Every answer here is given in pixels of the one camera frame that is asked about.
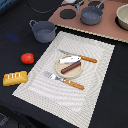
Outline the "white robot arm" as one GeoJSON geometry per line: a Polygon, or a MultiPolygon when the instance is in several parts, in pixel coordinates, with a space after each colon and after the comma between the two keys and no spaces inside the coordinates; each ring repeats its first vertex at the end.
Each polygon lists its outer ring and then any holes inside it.
{"type": "Polygon", "coordinates": [[[84,4],[84,1],[85,0],[65,0],[66,3],[74,5],[77,12],[80,11],[80,6],[84,4]]]}

